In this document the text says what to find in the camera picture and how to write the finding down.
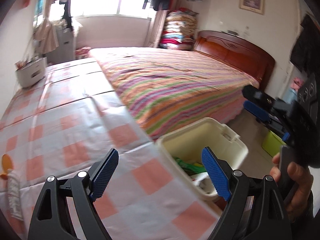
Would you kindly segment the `right human hand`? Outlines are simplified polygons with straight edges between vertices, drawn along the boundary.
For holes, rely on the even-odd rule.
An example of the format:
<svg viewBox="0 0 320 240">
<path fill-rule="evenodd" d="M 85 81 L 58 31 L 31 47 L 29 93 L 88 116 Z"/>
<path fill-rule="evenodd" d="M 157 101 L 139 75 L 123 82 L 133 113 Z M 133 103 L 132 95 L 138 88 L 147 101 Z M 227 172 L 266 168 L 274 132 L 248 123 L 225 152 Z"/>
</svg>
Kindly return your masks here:
<svg viewBox="0 0 320 240">
<path fill-rule="evenodd" d="M 288 165 L 287 174 L 298 185 L 291 202 L 286 206 L 288 217 L 293 222 L 307 210 L 313 176 L 308 168 L 303 168 L 295 162 Z"/>
</svg>

